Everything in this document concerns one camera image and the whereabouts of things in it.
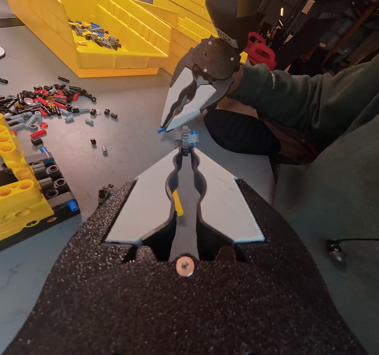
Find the empty yellow storage bin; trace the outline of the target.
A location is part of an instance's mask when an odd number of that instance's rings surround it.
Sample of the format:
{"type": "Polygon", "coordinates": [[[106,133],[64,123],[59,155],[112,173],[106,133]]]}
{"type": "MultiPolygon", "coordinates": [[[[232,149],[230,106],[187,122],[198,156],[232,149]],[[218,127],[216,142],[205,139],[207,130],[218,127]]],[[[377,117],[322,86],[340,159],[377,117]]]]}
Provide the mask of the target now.
{"type": "Polygon", "coordinates": [[[153,4],[135,1],[148,18],[147,29],[141,34],[166,59],[160,66],[168,74],[178,61],[203,39],[218,37],[205,7],[205,0],[153,0],[153,4]]]}

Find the heap of mixed lego parts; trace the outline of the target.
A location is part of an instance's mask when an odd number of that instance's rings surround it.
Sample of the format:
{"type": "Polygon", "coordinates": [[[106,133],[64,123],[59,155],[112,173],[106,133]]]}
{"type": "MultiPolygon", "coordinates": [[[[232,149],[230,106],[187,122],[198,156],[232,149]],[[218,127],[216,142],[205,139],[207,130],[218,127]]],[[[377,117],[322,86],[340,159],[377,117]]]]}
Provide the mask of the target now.
{"type": "Polygon", "coordinates": [[[105,49],[118,51],[122,49],[118,38],[111,36],[102,26],[91,21],[76,21],[68,17],[68,24],[72,31],[76,46],[87,46],[93,42],[105,49]]]}

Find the large yellow black lego model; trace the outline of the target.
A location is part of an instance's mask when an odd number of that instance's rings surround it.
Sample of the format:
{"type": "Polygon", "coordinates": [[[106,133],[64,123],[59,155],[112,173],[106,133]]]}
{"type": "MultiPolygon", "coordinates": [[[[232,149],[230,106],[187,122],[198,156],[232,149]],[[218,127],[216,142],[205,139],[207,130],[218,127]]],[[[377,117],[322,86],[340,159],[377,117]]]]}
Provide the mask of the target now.
{"type": "Polygon", "coordinates": [[[80,208],[53,155],[42,147],[45,130],[32,132],[37,154],[25,157],[15,126],[0,119],[0,250],[78,216],[80,208]]]}

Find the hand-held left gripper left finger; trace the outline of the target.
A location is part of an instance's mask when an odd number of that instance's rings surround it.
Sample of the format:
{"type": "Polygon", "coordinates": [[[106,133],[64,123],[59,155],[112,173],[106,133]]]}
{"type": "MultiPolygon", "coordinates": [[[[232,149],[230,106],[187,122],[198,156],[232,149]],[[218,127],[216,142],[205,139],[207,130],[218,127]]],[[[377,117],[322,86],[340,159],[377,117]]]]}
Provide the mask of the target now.
{"type": "Polygon", "coordinates": [[[182,150],[177,148],[141,173],[105,239],[107,243],[142,244],[174,217],[182,150]]]}

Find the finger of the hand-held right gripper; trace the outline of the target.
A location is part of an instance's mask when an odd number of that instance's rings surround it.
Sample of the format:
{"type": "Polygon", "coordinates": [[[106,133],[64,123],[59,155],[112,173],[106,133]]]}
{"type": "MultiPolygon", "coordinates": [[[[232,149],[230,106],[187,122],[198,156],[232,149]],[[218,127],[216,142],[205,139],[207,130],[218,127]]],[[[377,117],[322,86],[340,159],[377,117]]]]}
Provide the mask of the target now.
{"type": "Polygon", "coordinates": [[[208,102],[216,92],[216,89],[209,84],[200,85],[199,87],[195,86],[193,90],[195,91],[194,97],[187,104],[183,105],[181,111],[173,117],[166,132],[172,131],[199,116],[202,106],[208,102]]]}
{"type": "Polygon", "coordinates": [[[195,88],[195,85],[192,69],[185,66],[169,87],[161,118],[161,128],[168,128],[174,117],[174,111],[182,103],[183,98],[195,88]]]}

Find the yellow grey lego claw assembly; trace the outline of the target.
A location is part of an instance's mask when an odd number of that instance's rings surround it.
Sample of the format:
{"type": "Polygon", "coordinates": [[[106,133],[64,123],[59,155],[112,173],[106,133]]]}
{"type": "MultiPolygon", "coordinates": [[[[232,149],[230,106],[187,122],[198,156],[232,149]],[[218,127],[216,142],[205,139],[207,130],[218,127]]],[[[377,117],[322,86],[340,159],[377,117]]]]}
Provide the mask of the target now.
{"type": "Polygon", "coordinates": [[[102,187],[98,192],[98,205],[104,204],[113,194],[114,185],[108,184],[107,186],[102,187]]]}

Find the grey lego gear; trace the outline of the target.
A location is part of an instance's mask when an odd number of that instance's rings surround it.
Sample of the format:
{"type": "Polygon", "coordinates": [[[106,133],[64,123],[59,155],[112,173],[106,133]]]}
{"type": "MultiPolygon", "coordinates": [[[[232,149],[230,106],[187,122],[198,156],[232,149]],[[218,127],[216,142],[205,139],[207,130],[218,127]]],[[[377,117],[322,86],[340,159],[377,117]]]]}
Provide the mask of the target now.
{"type": "Polygon", "coordinates": [[[199,135],[191,134],[192,130],[187,126],[182,126],[180,131],[175,132],[175,141],[177,143],[177,147],[181,149],[181,153],[184,157],[187,157],[192,148],[196,148],[199,142],[199,135]]]}

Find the pile of small lego pieces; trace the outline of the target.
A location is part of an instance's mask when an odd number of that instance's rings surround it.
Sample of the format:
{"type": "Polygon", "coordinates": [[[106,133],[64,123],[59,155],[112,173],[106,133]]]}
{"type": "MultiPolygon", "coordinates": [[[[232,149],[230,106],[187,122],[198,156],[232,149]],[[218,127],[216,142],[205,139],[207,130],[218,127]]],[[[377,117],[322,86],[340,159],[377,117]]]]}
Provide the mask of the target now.
{"type": "Polygon", "coordinates": [[[30,133],[34,148],[44,147],[43,137],[47,135],[48,119],[62,119],[65,124],[73,123],[76,116],[89,114],[94,118],[101,114],[96,108],[78,105],[80,97],[96,103],[97,99],[86,89],[70,83],[34,86],[16,95],[1,95],[0,112],[3,119],[16,135],[20,130],[30,133]]]}

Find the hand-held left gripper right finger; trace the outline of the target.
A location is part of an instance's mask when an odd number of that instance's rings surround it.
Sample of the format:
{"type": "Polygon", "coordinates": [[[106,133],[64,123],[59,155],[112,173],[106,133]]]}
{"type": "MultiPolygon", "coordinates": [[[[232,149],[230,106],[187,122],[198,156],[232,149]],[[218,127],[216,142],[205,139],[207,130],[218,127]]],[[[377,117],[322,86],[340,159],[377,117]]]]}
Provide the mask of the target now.
{"type": "Polygon", "coordinates": [[[197,148],[192,149],[192,170],[201,223],[233,244],[264,242],[237,178],[197,148]]]}

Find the yellow bin with small parts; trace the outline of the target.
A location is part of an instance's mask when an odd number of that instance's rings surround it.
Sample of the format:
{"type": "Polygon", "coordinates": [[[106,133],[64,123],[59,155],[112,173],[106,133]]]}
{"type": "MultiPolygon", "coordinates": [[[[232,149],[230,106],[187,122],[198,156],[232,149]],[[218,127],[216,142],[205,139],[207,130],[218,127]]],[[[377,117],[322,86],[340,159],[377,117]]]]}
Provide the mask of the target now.
{"type": "Polygon", "coordinates": [[[135,0],[8,0],[16,15],[80,78],[156,74],[169,57],[171,26],[135,0]],[[121,43],[119,50],[84,40],[69,27],[93,22],[121,43]]]}

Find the yellow lego beam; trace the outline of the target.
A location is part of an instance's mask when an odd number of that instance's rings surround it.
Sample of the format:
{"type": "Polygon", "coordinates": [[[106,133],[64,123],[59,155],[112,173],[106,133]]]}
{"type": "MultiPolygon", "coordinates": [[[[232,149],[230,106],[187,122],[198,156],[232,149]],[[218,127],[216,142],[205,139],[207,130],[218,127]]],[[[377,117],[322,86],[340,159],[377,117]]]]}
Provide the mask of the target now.
{"type": "Polygon", "coordinates": [[[181,201],[178,196],[177,190],[173,192],[173,199],[174,199],[174,207],[177,217],[181,217],[184,215],[183,207],[181,204],[181,201]]]}

